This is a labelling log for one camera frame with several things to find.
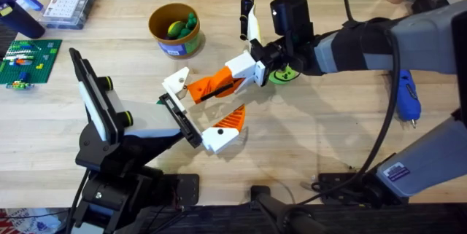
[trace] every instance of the black mount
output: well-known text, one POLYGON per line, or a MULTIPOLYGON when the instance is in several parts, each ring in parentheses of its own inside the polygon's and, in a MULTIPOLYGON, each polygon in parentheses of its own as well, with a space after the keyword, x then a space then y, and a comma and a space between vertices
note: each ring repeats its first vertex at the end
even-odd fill
POLYGON ((269 74, 289 65, 305 75, 323 75, 314 56, 316 37, 309 20, 306 0, 273 0, 271 13, 276 34, 281 37, 262 46, 256 39, 251 43, 251 56, 266 67, 262 85, 269 74))
POLYGON ((167 137, 140 138, 125 136, 124 127, 133 124, 129 112, 115 113, 107 92, 113 89, 109 77, 97 77, 88 60, 71 48, 70 55, 77 78, 88 94, 92 106, 86 105, 88 124, 80 136, 76 164, 90 170, 82 191, 82 200, 73 213, 75 227, 83 222, 113 233, 133 223, 142 208, 148 206, 188 206, 198 202, 199 176, 196 174, 166 175, 146 164, 170 149, 184 137, 197 147, 200 135, 187 127, 185 115, 166 94, 161 101, 168 107, 181 127, 167 137), (92 120, 88 107, 93 108, 92 120), (95 122, 101 123, 107 140, 103 141, 95 122))

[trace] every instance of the wooden tabletop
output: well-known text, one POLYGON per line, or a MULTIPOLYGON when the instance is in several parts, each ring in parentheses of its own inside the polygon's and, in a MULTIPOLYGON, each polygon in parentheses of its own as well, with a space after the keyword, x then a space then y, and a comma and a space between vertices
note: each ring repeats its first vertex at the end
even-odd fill
MULTIPOLYGON (((271 1, 255 0, 266 42, 278 37, 271 1)), ((385 0, 350 3, 356 20, 406 14, 405 5, 385 0)), ((342 0, 308 0, 308 5, 316 34, 336 30, 346 20, 342 0)), ((87 120, 70 47, 88 58, 98 75, 112 77, 121 99, 152 103, 165 93, 163 79, 178 69, 188 66, 193 79, 199 79, 242 52, 246 43, 239 38, 239 6, 240 0, 97 0, 83 30, 47 30, 43 39, 63 40, 48 83, 0 93, 0 208, 72 204, 84 172, 74 159, 87 120), (193 58, 168 58, 148 31, 151 13, 171 2, 189 4, 199 15, 204 44, 193 58)), ((302 201, 314 193, 300 182, 363 164, 387 107, 389 77, 383 74, 302 76, 287 85, 252 85, 245 93, 198 106, 188 96, 184 105, 202 129, 245 103, 240 139, 218 155, 182 140, 149 165, 166 173, 199 174, 202 205, 246 202, 254 184, 270 186, 272 195, 286 203, 302 201)), ((414 71, 413 77, 422 104, 417 129, 394 119, 374 164, 401 151, 459 106, 454 76, 414 71)), ((466 202, 466 190, 467 177, 461 177, 421 192, 411 202, 466 202)))

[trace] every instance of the red object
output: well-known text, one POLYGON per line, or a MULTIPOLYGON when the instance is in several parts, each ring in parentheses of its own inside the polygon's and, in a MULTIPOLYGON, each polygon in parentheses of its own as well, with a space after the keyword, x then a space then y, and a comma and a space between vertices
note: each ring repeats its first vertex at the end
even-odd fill
MULTIPOLYGON (((8 215, 0 210, 0 217, 8 217, 8 215)), ((17 231, 9 219, 0 219, 0 234, 21 234, 17 231)))
POLYGON ((219 121, 213 128, 236 128, 240 133, 242 131, 243 122, 245 121, 245 105, 241 105, 235 109, 227 117, 219 121))

